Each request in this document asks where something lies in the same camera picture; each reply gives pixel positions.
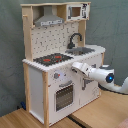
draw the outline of wooden table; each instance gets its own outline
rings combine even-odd
[[[44,125],[23,109],[0,118],[0,128],[44,128]],[[64,118],[50,128],[81,128],[69,118]]]
[[[128,118],[128,96],[101,91],[101,97],[71,114],[87,128],[115,128]]]

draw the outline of oven door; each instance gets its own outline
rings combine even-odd
[[[61,80],[49,87],[49,123],[54,124],[79,107],[77,85],[70,79]]]

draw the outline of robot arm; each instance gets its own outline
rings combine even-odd
[[[82,77],[97,81],[102,87],[120,94],[128,94],[128,77],[125,79],[121,87],[114,85],[114,69],[109,65],[103,65],[100,68],[94,68],[87,63],[74,62],[72,71],[75,71]]]
[[[85,78],[95,80],[99,83],[111,83],[114,80],[114,70],[96,69],[87,63],[74,62],[72,69]]]

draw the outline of toy kitchen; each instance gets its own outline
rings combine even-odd
[[[98,82],[72,68],[75,62],[103,64],[105,48],[85,44],[90,4],[21,5],[26,110],[46,128],[101,95]]]

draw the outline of toy sink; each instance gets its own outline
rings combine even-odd
[[[94,51],[95,50],[91,49],[91,48],[77,47],[77,48],[73,48],[73,49],[68,49],[65,51],[65,53],[79,56],[79,55],[87,54],[87,53],[94,52]]]

